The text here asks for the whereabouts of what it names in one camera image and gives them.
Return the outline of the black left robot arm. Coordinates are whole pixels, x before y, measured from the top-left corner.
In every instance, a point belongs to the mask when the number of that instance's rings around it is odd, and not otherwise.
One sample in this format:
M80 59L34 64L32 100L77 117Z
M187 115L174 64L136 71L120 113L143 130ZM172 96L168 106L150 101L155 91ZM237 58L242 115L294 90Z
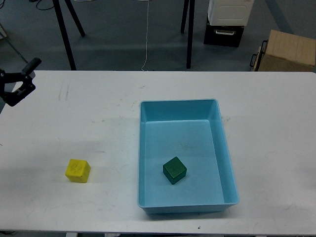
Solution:
M39 58L34 58L18 73L6 73L3 69L0 70L0 97L6 104L14 107L35 90L36 86L33 84L33 79L36 75L34 70L40 63ZM5 90L7 84L17 82L22 84L15 91Z

